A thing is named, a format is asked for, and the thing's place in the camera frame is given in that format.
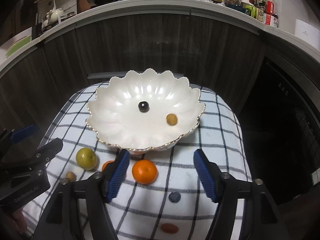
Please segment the left hand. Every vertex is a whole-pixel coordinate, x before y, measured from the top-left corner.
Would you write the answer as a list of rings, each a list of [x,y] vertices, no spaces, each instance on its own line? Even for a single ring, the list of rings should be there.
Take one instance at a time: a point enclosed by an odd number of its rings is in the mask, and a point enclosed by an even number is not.
[[[27,223],[22,210],[18,209],[11,215],[7,215],[1,210],[1,240],[28,239],[28,236],[25,234]]]

